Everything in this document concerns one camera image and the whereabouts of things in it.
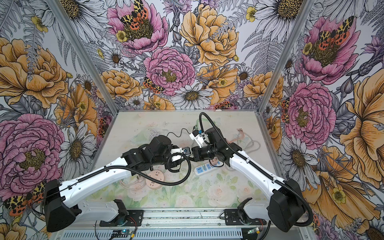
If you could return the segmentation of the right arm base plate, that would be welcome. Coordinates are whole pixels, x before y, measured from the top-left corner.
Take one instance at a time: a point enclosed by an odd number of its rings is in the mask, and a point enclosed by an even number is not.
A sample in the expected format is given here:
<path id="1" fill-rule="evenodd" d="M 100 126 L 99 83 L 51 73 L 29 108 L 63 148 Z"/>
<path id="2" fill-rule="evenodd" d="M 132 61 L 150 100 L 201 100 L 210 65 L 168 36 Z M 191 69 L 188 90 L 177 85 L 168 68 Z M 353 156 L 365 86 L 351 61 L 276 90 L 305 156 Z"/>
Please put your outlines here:
<path id="1" fill-rule="evenodd" d="M 238 209 L 225 209 L 220 218 L 225 221 L 226 226 L 261 226 L 266 225 L 266 220 L 251 219 L 244 211 Z"/>

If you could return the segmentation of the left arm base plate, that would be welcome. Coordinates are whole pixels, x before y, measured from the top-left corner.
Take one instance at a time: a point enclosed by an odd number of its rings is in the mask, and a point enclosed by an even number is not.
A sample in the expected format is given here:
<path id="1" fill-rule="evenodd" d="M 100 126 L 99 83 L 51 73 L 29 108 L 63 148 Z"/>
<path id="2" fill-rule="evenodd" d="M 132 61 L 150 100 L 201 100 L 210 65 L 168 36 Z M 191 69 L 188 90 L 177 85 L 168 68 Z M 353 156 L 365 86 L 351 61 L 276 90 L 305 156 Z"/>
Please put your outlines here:
<path id="1" fill-rule="evenodd" d="M 144 218 L 144 210 L 128 210 L 126 214 L 118 214 L 110 222 L 100 221 L 100 227 L 140 227 Z"/>

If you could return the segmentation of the white blue power strip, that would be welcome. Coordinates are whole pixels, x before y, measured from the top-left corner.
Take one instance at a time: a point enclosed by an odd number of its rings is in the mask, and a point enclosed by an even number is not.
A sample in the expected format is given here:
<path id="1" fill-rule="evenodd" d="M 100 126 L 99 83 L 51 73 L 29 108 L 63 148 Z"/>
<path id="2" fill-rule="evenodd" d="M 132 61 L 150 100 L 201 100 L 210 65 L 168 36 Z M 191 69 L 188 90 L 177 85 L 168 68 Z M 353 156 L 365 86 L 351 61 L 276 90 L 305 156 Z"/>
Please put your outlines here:
<path id="1" fill-rule="evenodd" d="M 207 173 L 212 172 L 213 170 L 218 170 L 219 168 L 223 167 L 225 164 L 218 161 L 215 165 L 211 165 L 210 162 L 202 164 L 200 166 L 197 166 L 194 169 L 194 175 L 195 176 L 201 176 Z"/>

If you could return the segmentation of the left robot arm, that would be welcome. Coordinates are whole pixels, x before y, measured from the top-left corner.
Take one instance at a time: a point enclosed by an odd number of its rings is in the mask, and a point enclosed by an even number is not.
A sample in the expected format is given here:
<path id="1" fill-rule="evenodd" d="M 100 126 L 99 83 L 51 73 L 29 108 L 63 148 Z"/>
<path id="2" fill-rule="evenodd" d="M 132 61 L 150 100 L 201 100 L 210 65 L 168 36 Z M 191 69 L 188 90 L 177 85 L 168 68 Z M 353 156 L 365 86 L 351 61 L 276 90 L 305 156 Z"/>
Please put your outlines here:
<path id="1" fill-rule="evenodd" d="M 174 173 L 183 162 L 191 165 L 191 148 L 178 148 L 163 135 L 155 137 L 149 144 L 131 149 L 111 163 L 82 177 L 60 182 L 52 180 L 45 186 L 43 207 L 47 231 L 50 233 L 65 229 L 76 221 L 104 221 L 123 224 L 128 211 L 121 200 L 98 206 L 83 201 L 93 193 L 119 180 L 139 175 L 149 181 L 163 185 L 176 186 L 185 182 L 192 170 L 177 182 L 155 179 L 145 171 L 153 166 L 163 165 Z"/>

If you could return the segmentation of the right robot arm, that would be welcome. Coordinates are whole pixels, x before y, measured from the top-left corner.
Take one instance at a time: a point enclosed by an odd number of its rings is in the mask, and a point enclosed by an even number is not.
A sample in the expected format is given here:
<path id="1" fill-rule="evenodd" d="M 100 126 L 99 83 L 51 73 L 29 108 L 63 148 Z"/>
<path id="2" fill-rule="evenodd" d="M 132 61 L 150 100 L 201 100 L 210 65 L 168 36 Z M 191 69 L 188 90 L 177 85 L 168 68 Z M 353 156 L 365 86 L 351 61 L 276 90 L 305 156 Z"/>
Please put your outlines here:
<path id="1" fill-rule="evenodd" d="M 237 144 L 228 143 L 207 113 L 199 114 L 199 124 L 200 130 L 191 136 L 198 144 L 192 149 L 194 162 L 218 159 L 246 176 L 269 199 L 264 205 L 251 198 L 244 200 L 238 206 L 238 214 L 243 222 L 264 219 L 285 233 L 293 226 L 307 227 L 313 223 L 313 210 L 295 180 L 286 181 L 269 172 Z"/>

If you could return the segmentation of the pink charger plug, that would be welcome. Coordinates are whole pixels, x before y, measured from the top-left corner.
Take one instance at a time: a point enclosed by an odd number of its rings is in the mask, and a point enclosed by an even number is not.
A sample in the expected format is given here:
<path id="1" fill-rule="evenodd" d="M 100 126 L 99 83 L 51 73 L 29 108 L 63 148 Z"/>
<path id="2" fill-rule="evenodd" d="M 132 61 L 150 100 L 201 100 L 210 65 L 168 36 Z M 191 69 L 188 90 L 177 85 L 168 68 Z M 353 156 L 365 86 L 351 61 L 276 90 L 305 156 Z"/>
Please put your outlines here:
<path id="1" fill-rule="evenodd" d="M 209 163 L 211 164 L 211 166 L 217 167 L 219 160 L 217 158 L 213 158 L 209 160 Z"/>

